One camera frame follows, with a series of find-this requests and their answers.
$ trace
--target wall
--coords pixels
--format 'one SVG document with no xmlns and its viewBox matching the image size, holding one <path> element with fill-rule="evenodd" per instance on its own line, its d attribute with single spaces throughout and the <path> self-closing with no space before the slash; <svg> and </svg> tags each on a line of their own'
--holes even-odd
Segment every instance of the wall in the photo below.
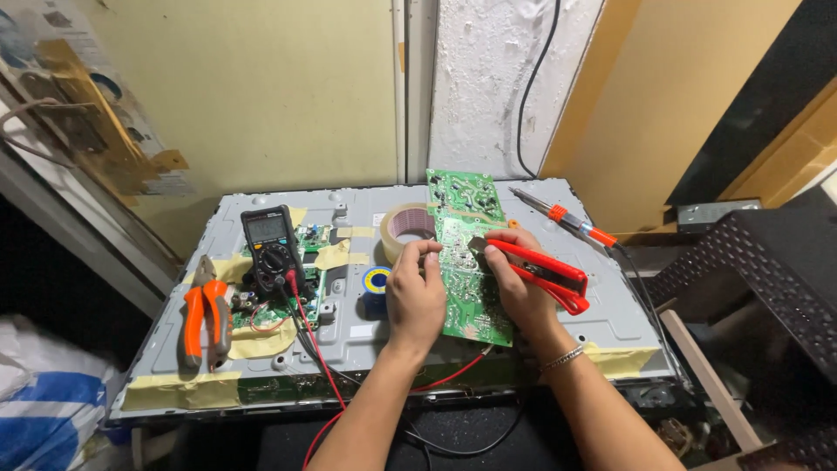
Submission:
<svg viewBox="0 0 837 471">
<path fill-rule="evenodd" d="M 526 100 L 521 151 L 541 166 L 602 0 L 563 0 L 552 45 Z M 517 163 L 520 99 L 555 2 L 439 1 L 429 166 L 524 176 Z"/>
<path fill-rule="evenodd" d="M 567 178 L 607 231 L 659 225 L 671 190 L 798 4 L 643 0 L 572 161 L 541 176 Z"/>
<path fill-rule="evenodd" d="M 194 194 L 135 208 L 181 256 L 223 194 L 395 182 L 388 0 L 75 3 L 188 161 Z"/>
</svg>

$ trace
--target orange pliers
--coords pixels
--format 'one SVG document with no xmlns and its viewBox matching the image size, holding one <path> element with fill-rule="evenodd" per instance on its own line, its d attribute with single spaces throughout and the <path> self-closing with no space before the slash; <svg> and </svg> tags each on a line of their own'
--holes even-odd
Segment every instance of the orange pliers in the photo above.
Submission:
<svg viewBox="0 0 837 471">
<path fill-rule="evenodd" d="M 205 305 L 209 304 L 213 315 L 213 342 L 215 355 L 223 360 L 229 353 L 233 340 L 233 313 L 229 310 L 224 295 L 227 283 L 215 279 L 215 265 L 208 256 L 201 256 L 192 288 L 183 296 L 186 300 L 186 327 L 183 331 L 183 350 L 186 354 L 186 366 L 198 368 L 203 362 L 201 351 L 201 324 Z"/>
<path fill-rule="evenodd" d="M 590 307 L 590 302 L 584 297 L 587 292 L 587 273 L 584 271 L 540 252 L 504 241 L 474 237 L 468 243 L 470 249 L 479 253 L 484 253 L 488 245 L 522 259 L 520 264 L 510 261 L 511 269 L 524 281 L 549 293 L 570 315 L 577 316 Z"/>
</svg>

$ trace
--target yellow wall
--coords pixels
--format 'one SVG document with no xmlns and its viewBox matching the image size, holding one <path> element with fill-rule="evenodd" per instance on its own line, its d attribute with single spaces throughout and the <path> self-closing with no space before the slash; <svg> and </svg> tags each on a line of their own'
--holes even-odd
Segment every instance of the yellow wall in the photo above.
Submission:
<svg viewBox="0 0 837 471">
<path fill-rule="evenodd" d="M 612 69 L 596 65 L 608 78 L 592 115 L 559 123 L 588 119 L 578 148 L 554 162 L 562 156 L 550 151 L 541 176 L 566 177 L 605 230 L 658 225 L 671 190 L 799 1 L 643 0 L 626 17 L 633 25 Z"/>
<path fill-rule="evenodd" d="M 396 180 L 391 2 L 75 0 L 187 196 L 135 209 L 188 256 L 222 194 Z"/>
</svg>

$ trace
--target solder wire spool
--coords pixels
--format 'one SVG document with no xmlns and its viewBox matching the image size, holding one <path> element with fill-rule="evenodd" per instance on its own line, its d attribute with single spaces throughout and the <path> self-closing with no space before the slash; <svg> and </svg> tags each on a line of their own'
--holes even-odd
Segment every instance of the solder wire spool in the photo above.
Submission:
<svg viewBox="0 0 837 471">
<path fill-rule="evenodd" d="M 367 318 L 387 317 L 387 278 L 390 274 L 389 268 L 372 267 L 363 274 L 363 307 L 366 310 Z"/>
<path fill-rule="evenodd" d="M 433 216 L 427 212 L 426 203 L 400 204 L 383 216 L 381 242 L 383 254 L 390 263 L 394 264 L 404 250 L 404 243 L 398 240 L 398 236 L 410 232 L 423 232 L 427 237 L 436 233 L 436 224 Z"/>
</svg>

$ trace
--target silver bracelet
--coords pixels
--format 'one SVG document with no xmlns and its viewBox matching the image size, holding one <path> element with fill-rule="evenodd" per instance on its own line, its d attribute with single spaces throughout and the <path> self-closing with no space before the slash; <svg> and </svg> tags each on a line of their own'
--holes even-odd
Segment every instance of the silver bracelet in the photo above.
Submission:
<svg viewBox="0 0 837 471">
<path fill-rule="evenodd" d="M 564 355 L 561 355 L 553 361 L 550 361 L 549 363 L 545 364 L 543 368 L 541 368 L 541 372 L 545 373 L 558 365 L 563 365 L 567 363 L 569 360 L 572 360 L 573 358 L 579 356 L 582 353 L 584 353 L 584 347 L 582 345 L 579 345 L 578 347 L 570 350 Z"/>
</svg>

